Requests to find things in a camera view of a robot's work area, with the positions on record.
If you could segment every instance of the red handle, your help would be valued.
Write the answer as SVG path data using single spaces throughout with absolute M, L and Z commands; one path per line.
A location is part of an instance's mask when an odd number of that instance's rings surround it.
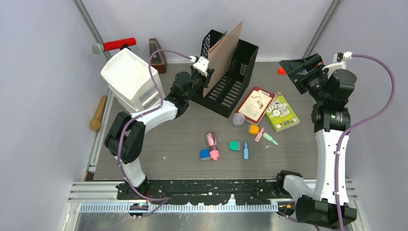
M 103 51 L 111 51 L 115 49 L 120 49 L 125 44 L 127 44 L 128 46 L 136 45 L 136 39 L 126 38 L 126 39 L 121 39 L 121 40 L 116 40 L 116 41 L 111 41 L 111 42 L 104 42 L 102 43 Z

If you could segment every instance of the book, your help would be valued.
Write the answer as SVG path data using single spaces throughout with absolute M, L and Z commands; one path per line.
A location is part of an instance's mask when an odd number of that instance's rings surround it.
M 236 112 L 243 114 L 248 123 L 258 125 L 274 98 L 274 93 L 254 87 Z
M 268 107 L 266 115 L 275 132 L 293 127 L 300 122 L 280 91 Z

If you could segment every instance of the pink marker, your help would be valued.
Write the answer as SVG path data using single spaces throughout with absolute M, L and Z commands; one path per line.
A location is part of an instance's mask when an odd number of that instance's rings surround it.
M 265 128 L 261 128 L 261 130 L 259 131 L 258 135 L 256 135 L 255 141 L 259 142 L 261 140 L 262 137 L 262 133 L 264 133 L 264 129 Z
M 207 134 L 207 141 L 208 141 L 208 146 L 210 146 L 210 157 L 213 160 L 218 160 L 219 158 L 219 152 L 217 150 L 217 139 L 216 139 L 216 134 L 211 132 Z

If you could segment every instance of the green book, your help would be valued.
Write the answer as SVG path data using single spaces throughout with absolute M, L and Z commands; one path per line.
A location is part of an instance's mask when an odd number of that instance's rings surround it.
M 295 126 L 300 122 L 280 91 L 266 111 L 266 116 L 275 132 Z

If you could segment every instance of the brown wooden metronome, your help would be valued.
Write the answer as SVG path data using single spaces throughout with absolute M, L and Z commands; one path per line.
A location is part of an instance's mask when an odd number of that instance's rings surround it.
M 161 49 L 159 42 L 155 38 L 149 39 L 149 50 L 150 55 L 156 50 Z M 154 67 L 159 74 L 164 74 L 167 71 L 167 60 L 166 56 L 163 51 L 158 52 L 152 58 L 152 62 L 150 63 L 152 67 Z

